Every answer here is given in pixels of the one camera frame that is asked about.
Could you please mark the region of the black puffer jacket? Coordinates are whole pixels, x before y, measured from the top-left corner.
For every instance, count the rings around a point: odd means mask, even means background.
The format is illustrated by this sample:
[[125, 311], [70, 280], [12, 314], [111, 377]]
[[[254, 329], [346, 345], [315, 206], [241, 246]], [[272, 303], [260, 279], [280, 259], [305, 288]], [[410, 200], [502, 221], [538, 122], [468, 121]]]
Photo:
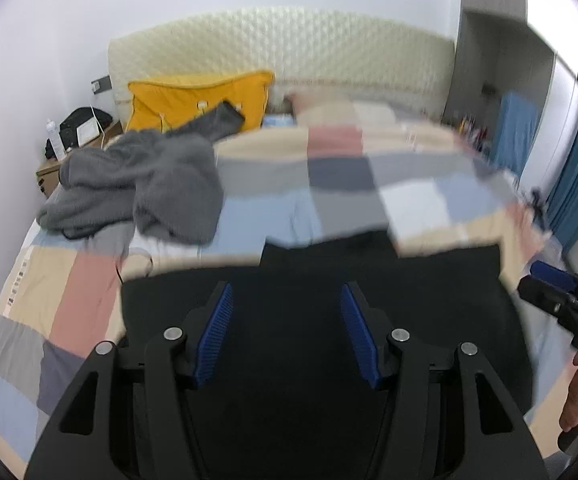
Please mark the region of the black puffer jacket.
[[127, 343], [183, 324], [219, 282], [233, 288], [233, 317], [214, 375], [188, 396], [205, 479], [370, 479], [387, 397], [359, 374], [347, 336], [340, 292], [351, 282], [425, 344], [475, 344], [529, 411], [532, 366], [498, 246], [401, 258], [366, 233], [269, 244], [256, 266], [134, 278], [121, 290]]

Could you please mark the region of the bottles on side shelf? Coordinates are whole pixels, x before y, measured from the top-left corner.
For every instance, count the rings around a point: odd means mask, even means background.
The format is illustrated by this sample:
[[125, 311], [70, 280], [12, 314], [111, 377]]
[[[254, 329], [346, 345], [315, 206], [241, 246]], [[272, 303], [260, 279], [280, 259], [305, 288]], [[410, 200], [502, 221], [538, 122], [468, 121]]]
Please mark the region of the bottles on side shelf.
[[455, 120], [456, 130], [460, 139], [472, 150], [482, 153], [486, 149], [489, 129], [480, 126], [475, 118], [466, 115]]

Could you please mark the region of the grey fleece garment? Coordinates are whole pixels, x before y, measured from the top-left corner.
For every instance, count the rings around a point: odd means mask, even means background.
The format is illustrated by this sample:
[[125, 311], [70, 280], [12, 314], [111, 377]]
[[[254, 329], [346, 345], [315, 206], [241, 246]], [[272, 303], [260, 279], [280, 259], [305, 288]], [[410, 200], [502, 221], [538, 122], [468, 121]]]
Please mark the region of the grey fleece garment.
[[130, 222], [159, 240], [209, 244], [224, 203], [213, 144], [244, 121], [223, 101], [167, 132], [128, 130], [102, 152], [80, 152], [36, 222], [70, 240]]

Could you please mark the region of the wooden nightstand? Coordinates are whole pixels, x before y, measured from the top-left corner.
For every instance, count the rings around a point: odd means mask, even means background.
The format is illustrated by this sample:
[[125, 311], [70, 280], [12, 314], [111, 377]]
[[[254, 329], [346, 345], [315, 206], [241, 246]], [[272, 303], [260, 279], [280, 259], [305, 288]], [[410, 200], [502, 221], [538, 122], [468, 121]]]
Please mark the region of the wooden nightstand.
[[54, 158], [45, 160], [35, 171], [39, 191], [42, 192], [42, 195], [46, 198], [49, 198], [62, 182], [62, 174], [65, 174], [65, 170], [62, 170], [62, 167], [67, 166], [70, 168], [73, 157], [80, 158], [80, 152], [85, 152], [86, 154], [90, 152], [102, 152], [123, 133], [122, 123], [116, 120], [108, 128], [104, 129], [96, 139], [88, 142], [83, 148], [76, 148], [74, 151], [68, 153], [66, 159], [62, 160], [62, 162]]

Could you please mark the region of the patchwork checked duvet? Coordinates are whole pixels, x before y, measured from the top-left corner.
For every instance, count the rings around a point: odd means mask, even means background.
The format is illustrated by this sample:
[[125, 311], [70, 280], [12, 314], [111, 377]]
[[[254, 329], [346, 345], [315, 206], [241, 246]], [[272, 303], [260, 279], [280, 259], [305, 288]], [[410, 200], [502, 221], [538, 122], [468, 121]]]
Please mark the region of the patchwork checked duvet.
[[364, 108], [332, 124], [303, 117], [216, 145], [225, 203], [205, 246], [141, 234], [128, 222], [68, 240], [32, 224], [0, 293], [0, 461], [22, 478], [66, 385], [92, 347], [124, 333], [124, 278], [255, 263], [266, 242], [305, 246], [385, 228], [402, 256], [495, 244], [502, 279], [562, 261], [515, 177], [452, 130]]

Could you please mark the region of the black bag on nightstand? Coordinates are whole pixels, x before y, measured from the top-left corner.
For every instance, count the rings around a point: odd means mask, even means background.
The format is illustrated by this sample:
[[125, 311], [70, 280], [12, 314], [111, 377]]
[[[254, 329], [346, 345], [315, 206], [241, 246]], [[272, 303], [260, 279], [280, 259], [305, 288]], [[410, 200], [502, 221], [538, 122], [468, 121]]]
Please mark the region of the black bag on nightstand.
[[81, 148], [96, 139], [111, 124], [112, 116], [110, 114], [91, 106], [76, 108], [59, 125], [48, 119], [46, 122], [45, 157], [47, 159], [61, 158], [60, 155], [54, 154], [54, 143], [51, 142], [51, 140], [56, 140], [57, 136], [60, 136], [60, 152], [68, 153], [68, 151]]

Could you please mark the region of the white plastic bottle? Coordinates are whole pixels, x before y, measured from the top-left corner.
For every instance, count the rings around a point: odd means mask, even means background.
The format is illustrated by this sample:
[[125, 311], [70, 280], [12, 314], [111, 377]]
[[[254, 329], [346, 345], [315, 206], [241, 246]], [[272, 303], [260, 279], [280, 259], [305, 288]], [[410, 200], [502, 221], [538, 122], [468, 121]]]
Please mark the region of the white plastic bottle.
[[60, 136], [60, 130], [53, 120], [47, 120], [46, 131], [49, 143], [54, 151], [54, 158], [59, 160], [59, 162], [62, 162], [66, 157], [65, 148]]

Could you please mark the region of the yellow pillow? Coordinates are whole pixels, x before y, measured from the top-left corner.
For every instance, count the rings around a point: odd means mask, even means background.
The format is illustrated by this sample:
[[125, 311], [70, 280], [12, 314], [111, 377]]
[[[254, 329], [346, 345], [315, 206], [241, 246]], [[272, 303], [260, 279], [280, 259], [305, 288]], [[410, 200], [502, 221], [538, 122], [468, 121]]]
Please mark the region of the yellow pillow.
[[275, 80], [270, 70], [231, 74], [187, 74], [129, 81], [132, 95], [126, 130], [157, 129], [165, 132], [184, 125], [228, 101], [244, 118], [241, 131], [261, 126], [269, 87]]

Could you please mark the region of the pink patterned pillow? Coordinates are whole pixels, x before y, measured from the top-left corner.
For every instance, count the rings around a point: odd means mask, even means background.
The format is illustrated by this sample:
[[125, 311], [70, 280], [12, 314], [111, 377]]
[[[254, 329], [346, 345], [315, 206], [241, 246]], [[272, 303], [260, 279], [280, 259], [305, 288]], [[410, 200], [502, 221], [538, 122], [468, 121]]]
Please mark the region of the pink patterned pillow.
[[301, 126], [354, 124], [356, 120], [353, 103], [335, 93], [295, 92], [289, 101]]

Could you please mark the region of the cream quilted headboard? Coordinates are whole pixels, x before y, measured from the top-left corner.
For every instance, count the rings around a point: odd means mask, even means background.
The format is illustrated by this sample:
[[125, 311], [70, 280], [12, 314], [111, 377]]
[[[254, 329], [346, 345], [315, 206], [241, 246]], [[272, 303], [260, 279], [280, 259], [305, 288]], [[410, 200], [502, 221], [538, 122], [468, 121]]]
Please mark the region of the cream quilted headboard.
[[274, 106], [292, 90], [339, 90], [438, 119], [454, 70], [452, 40], [366, 14], [265, 6], [204, 13], [115, 38], [108, 70], [127, 122], [129, 81], [270, 70]]

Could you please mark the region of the wall power socket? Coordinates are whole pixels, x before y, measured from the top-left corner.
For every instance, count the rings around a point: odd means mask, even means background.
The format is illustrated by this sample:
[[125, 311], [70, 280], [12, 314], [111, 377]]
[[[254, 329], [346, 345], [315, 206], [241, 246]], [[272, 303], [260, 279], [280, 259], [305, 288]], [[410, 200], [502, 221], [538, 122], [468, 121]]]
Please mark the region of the wall power socket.
[[91, 92], [94, 94], [107, 92], [112, 89], [112, 82], [109, 75], [91, 81], [90, 85]]

